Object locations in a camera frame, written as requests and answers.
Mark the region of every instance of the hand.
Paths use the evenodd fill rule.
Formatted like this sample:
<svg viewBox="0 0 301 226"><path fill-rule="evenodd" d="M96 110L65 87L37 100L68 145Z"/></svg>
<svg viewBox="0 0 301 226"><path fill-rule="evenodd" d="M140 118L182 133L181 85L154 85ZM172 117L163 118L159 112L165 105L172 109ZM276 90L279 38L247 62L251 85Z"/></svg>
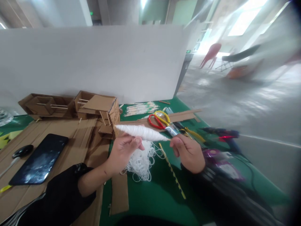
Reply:
<svg viewBox="0 0 301 226"><path fill-rule="evenodd" d="M141 137L133 137L124 133L115 139L111 154L106 164L106 174L115 175L125 169L132 153L136 149L144 150Z"/></svg>
<svg viewBox="0 0 301 226"><path fill-rule="evenodd" d="M181 163L190 172L200 173L205 167L205 159L201 146L195 141L178 134L172 138L170 147L175 156L181 158Z"/></svg>

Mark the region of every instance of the black phone screen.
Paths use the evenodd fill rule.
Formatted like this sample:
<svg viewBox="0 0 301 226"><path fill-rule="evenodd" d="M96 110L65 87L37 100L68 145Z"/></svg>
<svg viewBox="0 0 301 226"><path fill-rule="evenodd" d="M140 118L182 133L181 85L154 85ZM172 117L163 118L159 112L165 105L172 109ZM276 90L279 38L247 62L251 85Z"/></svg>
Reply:
<svg viewBox="0 0 301 226"><path fill-rule="evenodd" d="M9 185L42 184L68 143L68 137L48 134L10 180Z"/></svg>

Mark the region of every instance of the sleeve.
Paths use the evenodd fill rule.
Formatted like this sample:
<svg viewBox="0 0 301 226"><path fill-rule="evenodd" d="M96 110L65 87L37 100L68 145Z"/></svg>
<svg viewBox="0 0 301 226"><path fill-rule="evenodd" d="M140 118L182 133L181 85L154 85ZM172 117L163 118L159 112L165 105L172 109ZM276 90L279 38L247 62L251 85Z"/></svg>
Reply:
<svg viewBox="0 0 301 226"><path fill-rule="evenodd" d="M92 170L84 163L73 165L55 176L42 199L30 205L18 225L70 225L94 201L96 192L83 198L78 179Z"/></svg>
<svg viewBox="0 0 301 226"><path fill-rule="evenodd" d="M182 171L202 202L212 210L219 225L279 225L264 201L251 191L217 171L205 167L193 174L181 164Z"/></svg>

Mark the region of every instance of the window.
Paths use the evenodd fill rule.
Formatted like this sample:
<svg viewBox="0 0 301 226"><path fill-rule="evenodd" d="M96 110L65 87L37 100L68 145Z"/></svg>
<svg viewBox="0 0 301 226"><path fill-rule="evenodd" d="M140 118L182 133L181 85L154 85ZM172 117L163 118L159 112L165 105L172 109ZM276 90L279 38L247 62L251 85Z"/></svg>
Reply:
<svg viewBox="0 0 301 226"><path fill-rule="evenodd" d="M233 25L228 36L243 35L247 28L250 26L254 18L257 16L261 8L264 6L267 0L249 0L244 4L240 10L242 13L238 17L237 21Z"/></svg>

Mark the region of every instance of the gray concrete floor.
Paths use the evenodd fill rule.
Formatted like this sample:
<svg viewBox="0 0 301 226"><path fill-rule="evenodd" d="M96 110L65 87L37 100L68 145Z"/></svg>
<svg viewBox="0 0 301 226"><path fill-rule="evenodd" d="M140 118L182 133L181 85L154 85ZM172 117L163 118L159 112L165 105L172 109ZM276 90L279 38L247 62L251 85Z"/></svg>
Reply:
<svg viewBox="0 0 301 226"><path fill-rule="evenodd" d="M214 69L217 59L200 69L204 56L193 57L177 96L212 127L238 130L236 142L250 161L276 186L295 197L301 160L301 62L275 81L227 79ZM290 146L283 142L295 144Z"/></svg>

